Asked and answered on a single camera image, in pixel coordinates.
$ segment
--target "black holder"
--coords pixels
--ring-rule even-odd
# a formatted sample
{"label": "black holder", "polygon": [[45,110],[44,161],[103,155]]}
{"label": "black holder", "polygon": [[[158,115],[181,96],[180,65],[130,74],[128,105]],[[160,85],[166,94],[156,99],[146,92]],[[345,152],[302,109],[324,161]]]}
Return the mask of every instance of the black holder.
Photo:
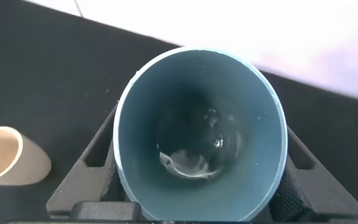
{"label": "black holder", "polygon": [[[152,222],[126,200],[112,146],[117,105],[47,202],[55,221],[12,223]],[[288,127],[288,159],[271,201],[252,222],[358,223],[358,202]]]}

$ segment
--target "cylinder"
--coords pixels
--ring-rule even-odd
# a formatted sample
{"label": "cylinder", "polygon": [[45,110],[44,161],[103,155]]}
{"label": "cylinder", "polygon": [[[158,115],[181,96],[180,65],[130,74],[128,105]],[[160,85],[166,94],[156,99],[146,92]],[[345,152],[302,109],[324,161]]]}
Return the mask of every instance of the cylinder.
{"label": "cylinder", "polygon": [[0,185],[27,185],[44,179],[51,162],[36,143],[18,130],[0,127]]}
{"label": "cylinder", "polygon": [[[251,64],[215,49],[182,47],[144,65],[119,100],[113,133],[121,183],[149,220],[249,221],[276,191],[287,158],[274,89]],[[160,152],[180,149],[213,152],[226,166],[211,179],[178,178]]]}

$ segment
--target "black fabric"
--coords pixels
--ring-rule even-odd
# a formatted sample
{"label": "black fabric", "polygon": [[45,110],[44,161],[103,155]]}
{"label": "black fabric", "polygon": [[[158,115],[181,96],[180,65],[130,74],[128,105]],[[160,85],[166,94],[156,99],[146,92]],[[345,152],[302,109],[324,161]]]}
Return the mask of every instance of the black fabric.
{"label": "black fabric", "polygon": [[[39,184],[0,187],[0,223],[47,218],[46,201],[129,79],[173,48],[26,2],[0,2],[0,125],[23,132],[53,162]],[[267,77],[289,126],[358,199],[358,101]]]}

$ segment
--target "black surface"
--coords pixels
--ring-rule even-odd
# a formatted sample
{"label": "black surface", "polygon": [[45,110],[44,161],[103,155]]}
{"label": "black surface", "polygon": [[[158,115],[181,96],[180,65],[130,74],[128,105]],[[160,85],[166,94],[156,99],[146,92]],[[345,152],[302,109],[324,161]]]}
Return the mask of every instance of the black surface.
{"label": "black surface", "polygon": [[[0,223],[47,218],[47,199],[126,83],[174,47],[24,2],[0,2],[0,125],[22,131],[53,162],[39,184],[0,187]],[[267,78],[289,126],[358,200],[358,101]]]}

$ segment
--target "water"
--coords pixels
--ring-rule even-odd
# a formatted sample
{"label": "water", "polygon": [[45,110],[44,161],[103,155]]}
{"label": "water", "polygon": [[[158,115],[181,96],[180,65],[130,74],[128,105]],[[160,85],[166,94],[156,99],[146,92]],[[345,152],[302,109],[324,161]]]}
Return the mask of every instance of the water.
{"label": "water", "polygon": [[212,172],[235,162],[243,138],[230,111],[202,104],[179,105],[162,116],[156,148],[167,155],[186,150],[189,159],[201,156]]}

